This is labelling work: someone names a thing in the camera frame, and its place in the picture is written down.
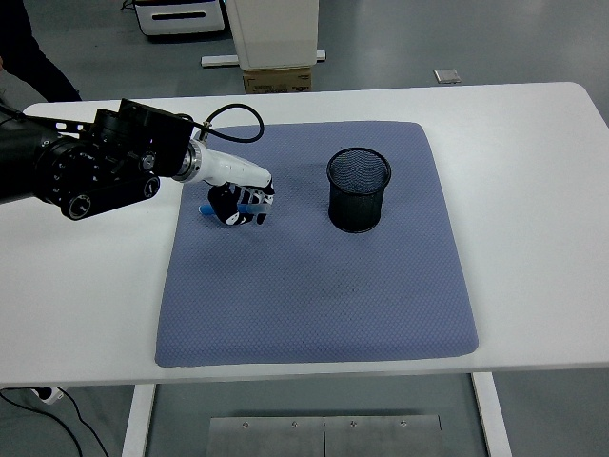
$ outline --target white box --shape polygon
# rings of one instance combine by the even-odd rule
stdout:
[[[312,67],[319,0],[226,0],[243,70]]]
[[[136,0],[135,13],[146,36],[201,33],[225,28],[222,0]]]

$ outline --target metal plate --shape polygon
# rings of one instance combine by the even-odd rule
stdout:
[[[440,418],[213,418],[207,457],[443,457]]]
[[[326,457],[442,457],[438,416],[325,418]]]
[[[457,84],[461,82],[461,78],[455,69],[434,70],[434,74],[440,84]]]
[[[324,457],[323,417],[220,417],[207,457]]]

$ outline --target white table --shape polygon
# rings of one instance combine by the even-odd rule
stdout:
[[[156,328],[180,201],[81,222],[0,206],[0,387],[609,366],[609,129],[571,83],[144,100],[204,120],[419,123],[434,153],[480,337],[472,354],[375,363],[160,368]],[[36,105],[92,121],[118,102]],[[253,124],[238,110],[214,127]]]

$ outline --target blue object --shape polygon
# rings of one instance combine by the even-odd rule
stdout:
[[[251,128],[223,129],[247,136]],[[213,149],[226,142],[209,138]],[[380,223],[327,215],[327,161],[364,147],[390,163]],[[453,357],[478,336],[431,149],[417,124],[267,126],[230,153],[271,170],[272,214],[227,227],[185,186],[157,336],[162,367]]]
[[[271,205],[266,203],[240,203],[237,210],[242,214],[269,214]],[[199,206],[199,212],[204,216],[212,216],[216,212],[210,204]]]

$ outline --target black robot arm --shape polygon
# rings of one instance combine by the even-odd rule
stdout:
[[[78,220],[146,200],[159,176],[179,174],[193,128],[129,100],[98,109],[92,124],[0,106],[0,203],[34,195]]]

